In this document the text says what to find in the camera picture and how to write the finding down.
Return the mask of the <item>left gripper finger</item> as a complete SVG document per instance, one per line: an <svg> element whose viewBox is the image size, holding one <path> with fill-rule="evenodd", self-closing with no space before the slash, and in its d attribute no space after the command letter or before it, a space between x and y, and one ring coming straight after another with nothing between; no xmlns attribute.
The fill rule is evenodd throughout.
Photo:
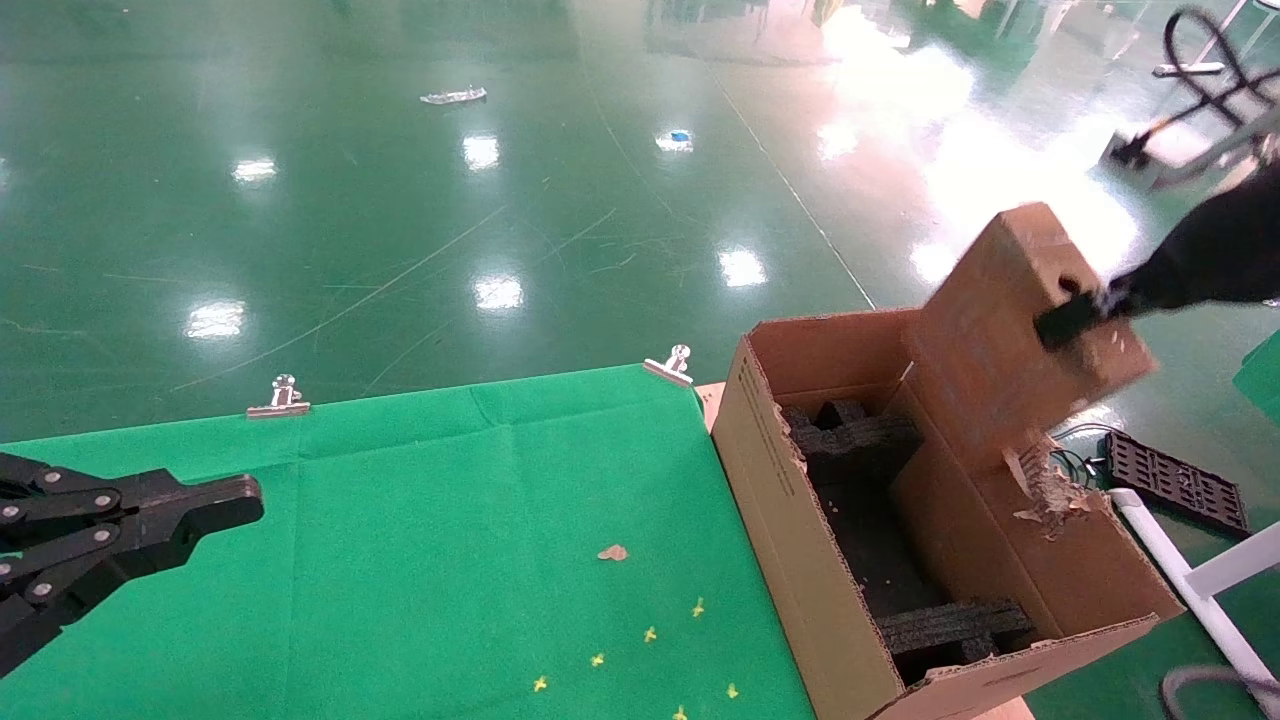
<svg viewBox="0 0 1280 720"><path fill-rule="evenodd" d="M264 515L261 487L247 474L191 486L166 469L101 478L3 454L1 479L5 550L110 528L140 547L193 542Z"/></svg>
<svg viewBox="0 0 1280 720"><path fill-rule="evenodd" d="M193 553L193 532L91 527L3 553L1 674L15 671L65 626L125 583L178 568Z"/></svg>

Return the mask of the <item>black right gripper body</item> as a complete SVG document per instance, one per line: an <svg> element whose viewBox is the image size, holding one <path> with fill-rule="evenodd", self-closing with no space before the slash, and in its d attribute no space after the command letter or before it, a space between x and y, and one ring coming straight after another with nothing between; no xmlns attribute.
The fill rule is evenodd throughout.
<svg viewBox="0 0 1280 720"><path fill-rule="evenodd" d="M1260 168L1192 209L1137 269L1111 281L1111 313L1279 296L1279 169Z"/></svg>

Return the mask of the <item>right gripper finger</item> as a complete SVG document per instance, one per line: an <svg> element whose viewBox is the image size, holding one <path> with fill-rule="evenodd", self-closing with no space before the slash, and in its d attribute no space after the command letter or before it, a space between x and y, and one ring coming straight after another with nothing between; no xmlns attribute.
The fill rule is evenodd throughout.
<svg viewBox="0 0 1280 720"><path fill-rule="evenodd" d="M1065 304L1036 316L1036 333L1046 351L1057 351L1108 320L1110 292L1094 290L1073 295Z"/></svg>

